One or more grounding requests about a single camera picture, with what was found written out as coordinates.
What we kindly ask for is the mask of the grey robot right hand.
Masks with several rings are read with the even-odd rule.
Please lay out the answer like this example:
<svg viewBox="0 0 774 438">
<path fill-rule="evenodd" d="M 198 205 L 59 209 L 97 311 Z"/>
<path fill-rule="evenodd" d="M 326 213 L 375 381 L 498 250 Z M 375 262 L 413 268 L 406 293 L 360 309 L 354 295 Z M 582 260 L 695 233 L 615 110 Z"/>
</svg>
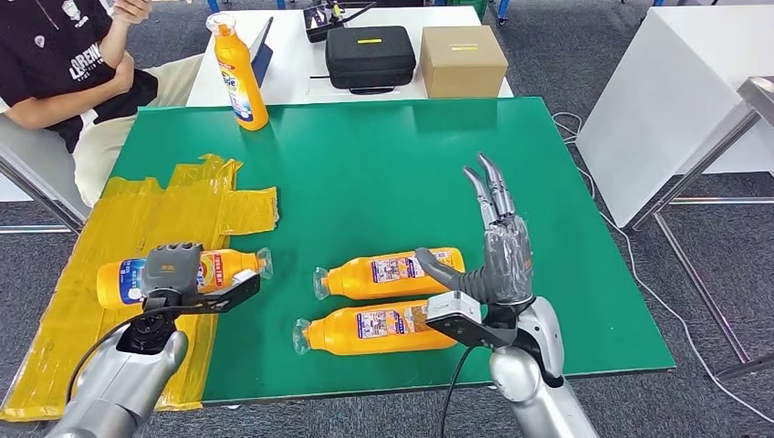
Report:
<svg viewBox="0 0 774 438">
<path fill-rule="evenodd" d="M 485 171 L 480 177 L 466 166 L 484 226 L 484 264 L 459 272 L 441 263 L 427 248 L 414 256 L 423 271 L 448 290 L 461 291 L 482 304 L 521 305 L 533 297 L 532 252 L 525 221 L 517 214 L 502 171 L 485 154 L 476 159 Z"/>
</svg>

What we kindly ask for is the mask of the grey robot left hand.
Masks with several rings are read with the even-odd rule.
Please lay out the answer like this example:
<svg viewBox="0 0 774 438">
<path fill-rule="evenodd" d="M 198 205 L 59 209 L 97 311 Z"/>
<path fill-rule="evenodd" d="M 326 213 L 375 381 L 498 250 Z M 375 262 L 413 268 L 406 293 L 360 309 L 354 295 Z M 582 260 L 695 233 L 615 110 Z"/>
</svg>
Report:
<svg viewBox="0 0 774 438">
<path fill-rule="evenodd" d="M 149 297 L 157 290 L 171 290 L 184 297 L 198 293 L 197 276 L 203 251 L 201 244 L 185 242 L 159 245 L 145 258 L 141 292 Z"/>
</svg>

